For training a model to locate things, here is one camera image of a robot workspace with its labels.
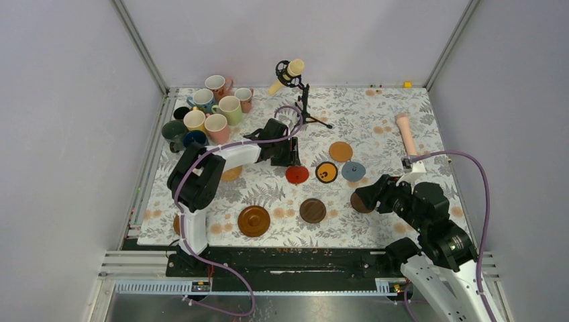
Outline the red round coaster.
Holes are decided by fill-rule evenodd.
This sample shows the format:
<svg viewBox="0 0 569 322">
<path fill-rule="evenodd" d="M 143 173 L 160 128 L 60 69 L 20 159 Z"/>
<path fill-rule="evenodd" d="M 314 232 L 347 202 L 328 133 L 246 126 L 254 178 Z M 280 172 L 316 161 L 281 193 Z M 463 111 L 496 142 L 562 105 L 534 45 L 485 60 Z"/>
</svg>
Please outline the red round coaster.
<svg viewBox="0 0 569 322">
<path fill-rule="evenodd" d="M 290 166 L 285 172 L 286 179 L 291 184 L 301 184 L 309 178 L 309 171 L 304 166 Z"/>
</svg>

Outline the blue round coaster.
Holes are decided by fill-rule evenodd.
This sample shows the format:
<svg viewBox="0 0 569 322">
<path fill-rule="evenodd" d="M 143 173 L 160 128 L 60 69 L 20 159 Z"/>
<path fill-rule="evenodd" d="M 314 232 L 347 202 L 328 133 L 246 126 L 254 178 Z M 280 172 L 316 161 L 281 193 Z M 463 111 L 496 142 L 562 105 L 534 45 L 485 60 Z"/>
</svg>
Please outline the blue round coaster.
<svg viewBox="0 0 569 322">
<path fill-rule="evenodd" d="M 366 174 L 366 168 L 359 162 L 347 161 L 341 170 L 344 179 L 349 182 L 358 182 Z"/>
</svg>

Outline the woven rattan coaster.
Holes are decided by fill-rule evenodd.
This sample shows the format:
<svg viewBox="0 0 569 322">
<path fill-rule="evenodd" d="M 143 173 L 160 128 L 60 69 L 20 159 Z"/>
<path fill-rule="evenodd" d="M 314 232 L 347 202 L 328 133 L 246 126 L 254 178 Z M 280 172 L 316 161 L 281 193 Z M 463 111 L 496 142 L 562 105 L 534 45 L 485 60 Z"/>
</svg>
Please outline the woven rattan coaster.
<svg viewBox="0 0 569 322">
<path fill-rule="evenodd" d="M 242 170 L 243 170 L 242 166 L 238 166 L 224 171 L 221 175 L 221 181 L 231 182 L 236 180 L 242 174 Z"/>
</svg>

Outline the light wooden round coaster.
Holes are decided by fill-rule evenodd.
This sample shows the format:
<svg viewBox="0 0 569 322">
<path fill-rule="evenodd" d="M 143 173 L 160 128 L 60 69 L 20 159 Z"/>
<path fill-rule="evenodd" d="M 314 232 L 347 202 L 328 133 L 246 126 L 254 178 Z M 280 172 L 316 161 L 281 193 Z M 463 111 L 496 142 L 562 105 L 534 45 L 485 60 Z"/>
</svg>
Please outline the light wooden round coaster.
<svg viewBox="0 0 569 322">
<path fill-rule="evenodd" d="M 336 162 L 347 162 L 353 156 L 353 149 L 346 142 L 334 142 L 329 147 L 329 155 Z"/>
</svg>

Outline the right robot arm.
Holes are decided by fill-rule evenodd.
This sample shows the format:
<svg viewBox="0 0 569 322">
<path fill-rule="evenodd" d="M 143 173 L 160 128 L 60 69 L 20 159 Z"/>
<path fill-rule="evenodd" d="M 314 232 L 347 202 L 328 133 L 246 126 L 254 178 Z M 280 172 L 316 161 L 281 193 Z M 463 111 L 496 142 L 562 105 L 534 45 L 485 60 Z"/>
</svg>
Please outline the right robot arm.
<svg viewBox="0 0 569 322">
<path fill-rule="evenodd" d="M 474 243 L 450 219 L 449 200 L 440 185 L 415 186 L 382 175 L 374 184 L 357 188 L 350 199 L 359 213 L 395 213 L 419 235 L 389 244 L 385 268 L 404 276 L 446 321 L 504 321 L 489 292 Z"/>
</svg>

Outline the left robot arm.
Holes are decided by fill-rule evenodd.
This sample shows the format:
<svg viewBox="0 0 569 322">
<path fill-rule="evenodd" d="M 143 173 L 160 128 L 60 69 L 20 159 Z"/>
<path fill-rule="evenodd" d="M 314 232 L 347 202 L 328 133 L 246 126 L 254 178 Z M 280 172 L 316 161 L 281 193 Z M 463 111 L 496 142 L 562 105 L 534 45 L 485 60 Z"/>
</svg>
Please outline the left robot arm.
<svg viewBox="0 0 569 322">
<path fill-rule="evenodd" d="M 206 214 L 227 170 L 263 161 L 272 166 L 300 164 L 298 138 L 300 126 L 270 118 L 262 129 L 237 142 L 217 146 L 190 143 L 170 173 L 167 187 L 180 210 L 180 247 L 187 252 L 183 268 L 193 276 L 204 273 L 208 258 L 202 253 L 208 245 Z"/>
</svg>

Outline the dark brown right coaster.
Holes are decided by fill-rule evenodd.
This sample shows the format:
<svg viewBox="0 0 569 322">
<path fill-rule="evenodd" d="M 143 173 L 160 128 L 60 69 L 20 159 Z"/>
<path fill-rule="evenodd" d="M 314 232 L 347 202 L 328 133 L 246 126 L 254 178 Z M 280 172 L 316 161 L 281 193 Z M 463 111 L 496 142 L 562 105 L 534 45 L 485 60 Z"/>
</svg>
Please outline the dark brown right coaster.
<svg viewBox="0 0 569 322">
<path fill-rule="evenodd" d="M 363 213 L 363 214 L 367 214 L 367 213 L 371 213 L 374 211 L 373 208 L 369 209 L 364 202 L 362 201 L 362 199 L 358 196 L 357 193 L 353 193 L 350 197 L 350 204 L 352 206 L 352 208 L 357 211 L 358 213 Z"/>
</svg>

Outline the dark brown coaster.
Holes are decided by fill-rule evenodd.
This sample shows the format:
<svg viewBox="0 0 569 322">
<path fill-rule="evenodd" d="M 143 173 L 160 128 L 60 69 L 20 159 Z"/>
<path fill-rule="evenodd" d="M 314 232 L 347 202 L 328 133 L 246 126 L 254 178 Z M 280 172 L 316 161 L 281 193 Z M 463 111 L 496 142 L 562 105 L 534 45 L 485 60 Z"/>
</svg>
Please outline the dark brown coaster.
<svg viewBox="0 0 569 322">
<path fill-rule="evenodd" d="M 327 209 L 322 201 L 311 198 L 301 203 L 299 213 L 307 223 L 319 223 L 325 218 Z"/>
<path fill-rule="evenodd" d="M 363 213 L 363 214 L 367 214 L 367 213 L 371 213 L 374 211 L 373 208 L 369 209 L 364 202 L 362 201 L 362 199 L 358 196 L 357 193 L 353 193 L 350 197 L 350 204 L 352 206 L 352 208 L 357 211 L 358 213 Z"/>
</svg>

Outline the dark brown middle coaster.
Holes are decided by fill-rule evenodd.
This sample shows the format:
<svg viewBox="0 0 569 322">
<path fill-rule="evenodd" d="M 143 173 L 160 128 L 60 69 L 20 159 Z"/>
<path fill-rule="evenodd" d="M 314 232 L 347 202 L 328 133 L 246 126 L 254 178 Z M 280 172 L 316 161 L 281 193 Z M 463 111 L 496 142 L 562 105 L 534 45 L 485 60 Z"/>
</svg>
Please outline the dark brown middle coaster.
<svg viewBox="0 0 569 322">
<path fill-rule="evenodd" d="M 311 198 L 301 203 L 299 213 L 307 223 L 319 223 L 325 218 L 327 209 L 322 201 Z"/>
</svg>

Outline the brown wooden left coaster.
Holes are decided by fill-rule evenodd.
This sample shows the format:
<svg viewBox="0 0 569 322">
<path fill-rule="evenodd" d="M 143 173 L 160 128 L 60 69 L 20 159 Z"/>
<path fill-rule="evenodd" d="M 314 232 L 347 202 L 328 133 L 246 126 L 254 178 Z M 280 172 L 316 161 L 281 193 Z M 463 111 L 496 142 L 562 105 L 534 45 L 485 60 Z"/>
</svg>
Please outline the brown wooden left coaster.
<svg viewBox="0 0 569 322">
<path fill-rule="evenodd" d="M 180 235 L 180 217 L 178 215 L 174 216 L 172 226 L 175 234 Z"/>
</svg>

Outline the floral table mat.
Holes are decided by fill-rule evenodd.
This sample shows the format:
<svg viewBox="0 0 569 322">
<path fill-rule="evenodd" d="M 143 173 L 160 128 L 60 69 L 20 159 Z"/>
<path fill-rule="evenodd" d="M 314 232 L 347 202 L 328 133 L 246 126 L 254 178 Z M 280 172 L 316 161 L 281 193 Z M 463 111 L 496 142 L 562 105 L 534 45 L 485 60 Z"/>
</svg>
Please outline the floral table mat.
<svg viewBox="0 0 569 322">
<path fill-rule="evenodd" d="M 333 125 L 306 125 L 298 134 L 301 164 L 310 175 L 301 184 L 291 184 L 285 169 L 269 162 L 244 166 L 239 178 L 221 182 L 207 212 L 207 237 L 212 246 L 381 248 L 402 237 L 417 237 L 415 231 L 394 214 L 363 215 L 353 210 L 350 197 L 356 188 L 376 182 L 383 174 L 402 173 L 405 148 L 395 122 L 406 113 L 421 154 L 443 149 L 439 128 L 425 89 L 311 89 L 309 112 Z M 329 184 L 314 174 L 330 161 L 329 147 L 346 142 L 353 149 L 352 161 L 366 168 L 358 182 L 338 176 Z M 299 213 L 306 199 L 319 199 L 327 209 L 319 223 L 307 223 Z M 260 237 L 245 236 L 238 216 L 246 207 L 264 207 L 270 227 Z"/>
</svg>

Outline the small pink mug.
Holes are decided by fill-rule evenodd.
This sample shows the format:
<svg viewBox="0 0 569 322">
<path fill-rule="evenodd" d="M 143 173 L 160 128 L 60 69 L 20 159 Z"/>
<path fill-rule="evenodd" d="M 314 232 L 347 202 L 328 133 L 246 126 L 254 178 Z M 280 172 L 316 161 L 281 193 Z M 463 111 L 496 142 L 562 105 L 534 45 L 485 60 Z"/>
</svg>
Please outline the small pink mug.
<svg viewBox="0 0 569 322">
<path fill-rule="evenodd" d="M 253 88 L 239 88 L 234 95 L 240 100 L 243 113 L 249 113 L 252 109 L 252 99 L 254 97 Z"/>
</svg>

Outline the light green mug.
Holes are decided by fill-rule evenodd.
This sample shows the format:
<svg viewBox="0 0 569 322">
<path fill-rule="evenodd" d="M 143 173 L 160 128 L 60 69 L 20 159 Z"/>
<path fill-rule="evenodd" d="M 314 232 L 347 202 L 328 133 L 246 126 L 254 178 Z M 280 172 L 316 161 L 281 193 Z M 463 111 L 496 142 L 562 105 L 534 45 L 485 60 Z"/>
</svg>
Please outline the light green mug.
<svg viewBox="0 0 569 322">
<path fill-rule="evenodd" d="M 230 126 L 237 126 L 242 121 L 241 101 L 236 96 L 225 96 L 212 106 L 212 112 L 222 114 Z"/>
</svg>

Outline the brown wooden knob lid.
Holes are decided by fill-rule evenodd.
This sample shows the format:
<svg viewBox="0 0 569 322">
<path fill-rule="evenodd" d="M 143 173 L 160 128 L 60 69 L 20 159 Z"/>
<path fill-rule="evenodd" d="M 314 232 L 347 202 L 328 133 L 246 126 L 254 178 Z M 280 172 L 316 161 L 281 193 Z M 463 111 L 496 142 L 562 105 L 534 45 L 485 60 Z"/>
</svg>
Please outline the brown wooden knob lid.
<svg viewBox="0 0 569 322">
<path fill-rule="evenodd" d="M 246 207 L 238 216 L 238 227 L 245 236 L 260 237 L 270 227 L 270 215 L 264 207 Z"/>
</svg>

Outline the pink cylindrical roller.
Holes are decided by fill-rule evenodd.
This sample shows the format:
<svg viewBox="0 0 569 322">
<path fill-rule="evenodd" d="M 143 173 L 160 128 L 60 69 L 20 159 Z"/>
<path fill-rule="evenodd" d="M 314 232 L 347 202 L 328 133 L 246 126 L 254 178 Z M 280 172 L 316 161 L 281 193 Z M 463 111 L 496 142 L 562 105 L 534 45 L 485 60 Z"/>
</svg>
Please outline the pink cylindrical roller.
<svg viewBox="0 0 569 322">
<path fill-rule="evenodd" d="M 406 113 L 398 113 L 395 117 L 395 121 L 399 128 L 406 153 L 410 156 L 418 156 L 419 154 L 411 132 L 409 116 Z"/>
</svg>

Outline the black microphone tripod stand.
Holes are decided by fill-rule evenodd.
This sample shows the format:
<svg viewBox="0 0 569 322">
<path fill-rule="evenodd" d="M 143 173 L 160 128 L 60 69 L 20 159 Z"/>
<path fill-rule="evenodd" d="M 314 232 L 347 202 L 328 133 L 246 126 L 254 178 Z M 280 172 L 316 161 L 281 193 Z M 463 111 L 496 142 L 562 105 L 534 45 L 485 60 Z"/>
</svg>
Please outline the black microphone tripod stand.
<svg viewBox="0 0 569 322">
<path fill-rule="evenodd" d="M 310 112 L 308 111 L 308 107 L 309 107 L 309 90 L 310 90 L 310 85 L 304 84 L 304 88 L 300 89 L 301 90 L 301 95 L 298 96 L 297 101 L 295 102 L 295 106 L 298 107 L 301 110 L 299 119 L 297 121 L 297 123 L 295 124 L 293 129 L 301 129 L 304 125 L 306 124 L 310 124 L 310 123 L 319 123 L 323 126 L 325 126 L 327 129 L 332 129 L 333 125 L 330 125 L 314 116 L 312 116 L 310 114 Z"/>
</svg>

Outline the dark blue mug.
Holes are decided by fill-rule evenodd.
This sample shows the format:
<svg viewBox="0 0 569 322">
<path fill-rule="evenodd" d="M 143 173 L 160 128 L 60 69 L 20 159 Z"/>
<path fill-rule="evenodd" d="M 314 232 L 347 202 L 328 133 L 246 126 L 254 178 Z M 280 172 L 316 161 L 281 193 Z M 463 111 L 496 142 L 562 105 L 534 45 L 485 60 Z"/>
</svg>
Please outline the dark blue mug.
<svg viewBox="0 0 569 322">
<path fill-rule="evenodd" d="M 209 140 L 204 132 L 200 130 L 193 130 L 186 133 L 183 138 L 183 146 L 185 148 L 189 147 L 191 143 L 197 143 L 201 144 L 202 146 L 208 146 Z"/>
</svg>

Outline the cream microphone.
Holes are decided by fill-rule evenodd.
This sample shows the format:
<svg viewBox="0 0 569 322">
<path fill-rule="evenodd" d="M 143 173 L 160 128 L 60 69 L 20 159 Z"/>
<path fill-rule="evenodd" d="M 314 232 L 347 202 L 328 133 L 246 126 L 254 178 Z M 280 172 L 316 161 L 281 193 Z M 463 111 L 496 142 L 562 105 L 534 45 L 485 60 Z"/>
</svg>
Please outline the cream microphone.
<svg viewBox="0 0 569 322">
<path fill-rule="evenodd" d="M 275 75 L 277 80 L 268 88 L 269 96 L 275 95 L 283 87 L 288 88 L 304 88 L 301 75 L 305 68 L 305 63 L 301 59 L 281 60 L 275 67 Z"/>
</svg>

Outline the yellow mug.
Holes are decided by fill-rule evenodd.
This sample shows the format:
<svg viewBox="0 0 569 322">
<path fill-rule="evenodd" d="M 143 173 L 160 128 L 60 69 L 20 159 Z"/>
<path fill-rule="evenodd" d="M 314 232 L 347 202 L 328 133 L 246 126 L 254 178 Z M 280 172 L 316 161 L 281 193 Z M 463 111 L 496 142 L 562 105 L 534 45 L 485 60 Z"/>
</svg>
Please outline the yellow mug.
<svg viewBox="0 0 569 322">
<path fill-rule="evenodd" d="M 189 111 L 183 118 L 183 123 L 188 131 L 206 132 L 205 120 L 206 114 L 200 110 Z"/>
</svg>

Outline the blue patterned mug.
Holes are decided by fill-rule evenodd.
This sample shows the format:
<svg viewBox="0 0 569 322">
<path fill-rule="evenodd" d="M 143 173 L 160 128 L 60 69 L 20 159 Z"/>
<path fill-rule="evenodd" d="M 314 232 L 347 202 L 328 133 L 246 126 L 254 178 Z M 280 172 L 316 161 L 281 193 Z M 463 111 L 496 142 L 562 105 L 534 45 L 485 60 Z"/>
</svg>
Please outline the blue patterned mug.
<svg viewBox="0 0 569 322">
<path fill-rule="evenodd" d="M 217 104 L 214 92 L 210 89 L 200 89 L 187 98 L 189 107 L 196 107 L 204 113 L 213 113 L 213 106 Z"/>
</svg>

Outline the black mug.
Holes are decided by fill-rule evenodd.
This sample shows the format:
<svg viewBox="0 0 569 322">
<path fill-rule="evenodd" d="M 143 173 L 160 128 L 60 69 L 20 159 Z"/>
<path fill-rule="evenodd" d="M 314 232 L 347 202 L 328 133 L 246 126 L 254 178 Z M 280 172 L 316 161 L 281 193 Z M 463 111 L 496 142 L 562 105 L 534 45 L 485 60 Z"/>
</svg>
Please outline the black mug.
<svg viewBox="0 0 569 322">
<path fill-rule="evenodd" d="M 172 118 L 174 120 L 182 121 L 187 113 L 191 110 L 189 107 L 178 107 L 173 111 Z"/>
</svg>

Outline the dark green mug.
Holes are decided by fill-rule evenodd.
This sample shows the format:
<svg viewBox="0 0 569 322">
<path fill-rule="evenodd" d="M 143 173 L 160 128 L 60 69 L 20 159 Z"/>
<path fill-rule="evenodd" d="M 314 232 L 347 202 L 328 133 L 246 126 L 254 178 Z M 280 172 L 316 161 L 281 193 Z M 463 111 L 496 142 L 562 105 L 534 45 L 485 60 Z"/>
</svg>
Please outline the dark green mug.
<svg viewBox="0 0 569 322">
<path fill-rule="evenodd" d="M 169 121 L 161 129 L 161 135 L 172 153 L 179 153 L 185 148 L 183 140 L 188 132 L 185 124 L 180 120 Z"/>
</svg>

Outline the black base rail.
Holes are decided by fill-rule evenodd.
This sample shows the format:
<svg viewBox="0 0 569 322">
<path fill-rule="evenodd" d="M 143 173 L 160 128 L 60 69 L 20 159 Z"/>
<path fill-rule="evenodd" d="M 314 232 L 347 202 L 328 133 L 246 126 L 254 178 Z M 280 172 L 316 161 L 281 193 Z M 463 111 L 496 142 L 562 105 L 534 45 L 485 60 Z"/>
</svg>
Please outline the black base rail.
<svg viewBox="0 0 569 322">
<path fill-rule="evenodd" d="M 378 293 L 400 297 L 410 280 L 382 249 L 241 248 L 208 246 L 206 261 L 166 249 L 166 275 L 194 278 L 213 292 Z"/>
</svg>

